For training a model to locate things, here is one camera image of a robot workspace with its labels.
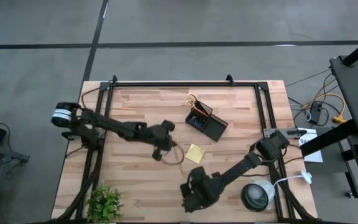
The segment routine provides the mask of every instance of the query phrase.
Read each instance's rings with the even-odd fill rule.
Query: black pen holder
[[[200,113],[198,110],[191,108],[185,122],[198,131],[201,131],[212,140],[218,141],[227,127],[227,122],[213,115],[213,109],[200,101],[197,101],[196,107],[207,116]]]

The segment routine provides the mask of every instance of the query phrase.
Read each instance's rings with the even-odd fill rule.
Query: potted plant
[[[110,223],[110,218],[122,218],[120,208],[123,206],[119,203],[120,193],[117,189],[111,190],[111,186],[105,187],[99,185],[96,190],[92,191],[91,198],[86,201],[89,205],[87,222]]]

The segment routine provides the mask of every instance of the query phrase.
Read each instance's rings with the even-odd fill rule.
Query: concrete floor
[[[101,5],[0,0],[0,44],[90,44]],[[358,0],[110,0],[99,42],[279,40],[358,40]],[[98,49],[89,79],[115,74],[120,80],[222,80],[230,73],[237,80],[291,83],[327,69],[331,57],[356,47]],[[78,99],[89,52],[0,50],[0,122],[11,127],[14,150],[31,154],[3,183],[0,223],[49,219],[67,146],[50,117],[56,102]],[[289,87],[288,95],[307,102],[325,76]],[[335,98],[327,102],[341,108]],[[297,124],[309,126],[302,118]],[[358,199],[343,197],[349,190],[343,174],[315,175],[311,188],[320,218],[358,223]]]

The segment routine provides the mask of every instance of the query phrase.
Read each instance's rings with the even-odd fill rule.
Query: sticky note
[[[196,146],[195,144],[191,144],[189,150],[187,151],[186,159],[199,164],[203,158],[204,152],[204,149]]]

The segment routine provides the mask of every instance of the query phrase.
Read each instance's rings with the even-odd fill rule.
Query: desk
[[[85,82],[82,93],[99,87],[100,82]],[[269,81],[269,90],[278,128],[294,127],[290,105],[283,81]],[[229,123],[218,142],[212,141],[185,123],[190,112],[185,107],[187,94],[194,94],[200,101],[214,109],[213,113]],[[94,109],[97,92],[85,96],[85,104]],[[187,151],[190,144],[205,149],[200,165],[185,160],[181,166],[166,166],[151,158],[153,147],[138,142],[126,142],[112,132],[107,133],[100,183],[113,185],[122,192],[123,222],[256,222],[276,221],[274,203],[270,210],[254,213],[246,209],[240,192],[252,179],[240,177],[228,185],[219,201],[212,207],[185,213],[181,205],[179,186],[186,182],[190,170],[204,166],[207,174],[223,173],[239,162],[251,144],[262,137],[255,91],[249,87],[115,87],[110,118],[119,121],[144,121],[149,125],[160,124],[164,119],[176,124],[173,138]],[[67,152],[80,147],[72,141]],[[298,148],[289,147],[284,161],[300,157]],[[65,160],[57,191],[52,218],[61,215],[78,193],[83,175],[86,149]],[[175,161],[169,153],[168,161]],[[298,175],[305,170],[302,160],[286,165],[287,175]],[[266,174],[268,169],[259,166],[247,174]],[[290,188],[307,209],[317,216],[310,186],[301,179],[291,179]],[[286,205],[280,194],[283,210]]]

